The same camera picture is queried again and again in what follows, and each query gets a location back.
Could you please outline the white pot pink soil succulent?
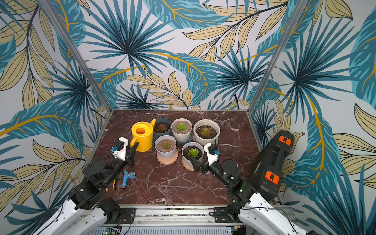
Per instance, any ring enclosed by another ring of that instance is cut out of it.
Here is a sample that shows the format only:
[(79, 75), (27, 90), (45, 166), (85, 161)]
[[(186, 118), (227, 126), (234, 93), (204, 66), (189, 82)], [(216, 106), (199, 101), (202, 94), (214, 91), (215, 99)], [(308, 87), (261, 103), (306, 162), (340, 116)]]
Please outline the white pot pink soil succulent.
[(174, 137), (169, 135), (159, 137), (155, 142), (158, 161), (163, 165), (173, 164), (178, 158), (176, 146), (177, 142)]

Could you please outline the white ribbed pot green succulent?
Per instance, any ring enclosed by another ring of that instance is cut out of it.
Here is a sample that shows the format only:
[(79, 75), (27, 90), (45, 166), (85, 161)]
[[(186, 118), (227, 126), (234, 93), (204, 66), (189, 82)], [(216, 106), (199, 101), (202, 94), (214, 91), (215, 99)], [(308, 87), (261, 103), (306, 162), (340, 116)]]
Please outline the white ribbed pot green succulent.
[(172, 135), (179, 144), (186, 144), (192, 140), (192, 123), (185, 118), (178, 118), (172, 123)]

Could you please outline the white pot dark soil succulent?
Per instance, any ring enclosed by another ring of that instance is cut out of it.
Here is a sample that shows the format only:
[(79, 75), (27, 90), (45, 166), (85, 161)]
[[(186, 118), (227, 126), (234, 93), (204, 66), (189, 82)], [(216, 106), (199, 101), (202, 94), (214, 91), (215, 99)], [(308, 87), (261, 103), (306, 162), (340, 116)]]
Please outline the white pot dark soil succulent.
[(190, 142), (183, 146), (182, 156), (182, 163), (185, 169), (194, 171), (191, 158), (202, 162), (204, 158), (204, 149), (199, 143)]

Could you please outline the yellow watering can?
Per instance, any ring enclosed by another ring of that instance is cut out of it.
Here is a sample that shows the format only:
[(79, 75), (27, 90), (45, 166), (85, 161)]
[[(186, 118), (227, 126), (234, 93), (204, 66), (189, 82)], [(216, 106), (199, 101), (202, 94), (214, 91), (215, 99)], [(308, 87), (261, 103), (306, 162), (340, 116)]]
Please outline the yellow watering can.
[(138, 144), (138, 152), (147, 152), (152, 148), (153, 141), (153, 131), (156, 119), (153, 119), (151, 122), (140, 121), (135, 123), (132, 128), (132, 140), (130, 146), (133, 147), (135, 144)]

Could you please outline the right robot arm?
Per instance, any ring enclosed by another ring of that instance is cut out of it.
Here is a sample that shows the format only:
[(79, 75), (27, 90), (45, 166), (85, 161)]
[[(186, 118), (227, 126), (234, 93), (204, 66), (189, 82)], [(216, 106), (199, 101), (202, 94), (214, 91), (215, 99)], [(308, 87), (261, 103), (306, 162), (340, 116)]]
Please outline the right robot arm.
[(250, 176), (244, 180), (235, 160), (219, 161), (220, 152), (214, 144), (204, 146), (207, 159), (200, 162), (189, 157), (195, 172), (210, 172), (225, 187), (232, 202), (227, 207), (216, 207), (210, 212), (216, 223), (242, 223), (261, 235), (314, 235), (287, 217), (283, 209), (272, 207), (269, 201), (280, 191), (283, 181), (283, 163), (291, 153), (294, 136), (279, 131), (259, 153)]

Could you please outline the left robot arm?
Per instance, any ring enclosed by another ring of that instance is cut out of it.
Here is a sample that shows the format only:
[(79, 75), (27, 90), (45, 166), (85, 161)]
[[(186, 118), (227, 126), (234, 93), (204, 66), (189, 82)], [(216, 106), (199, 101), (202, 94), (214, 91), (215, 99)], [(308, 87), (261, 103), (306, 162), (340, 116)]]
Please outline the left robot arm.
[(135, 165), (138, 144), (127, 145), (118, 140), (116, 146), (120, 144), (123, 144), (120, 151), (112, 150), (114, 158), (111, 162), (101, 159), (83, 168), (83, 181), (35, 232), (36, 235), (86, 235), (106, 224), (115, 224), (115, 231), (119, 233), (123, 223), (133, 224), (135, 208), (122, 208), (114, 199), (103, 198), (123, 169)]

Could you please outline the large white round pot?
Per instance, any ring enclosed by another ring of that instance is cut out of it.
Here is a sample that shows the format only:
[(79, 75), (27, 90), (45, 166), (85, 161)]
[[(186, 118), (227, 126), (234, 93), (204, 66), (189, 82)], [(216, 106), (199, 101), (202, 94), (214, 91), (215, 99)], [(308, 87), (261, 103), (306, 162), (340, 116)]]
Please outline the large white round pot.
[(219, 125), (210, 119), (199, 120), (193, 127), (194, 140), (202, 146), (206, 144), (218, 144), (220, 135)]

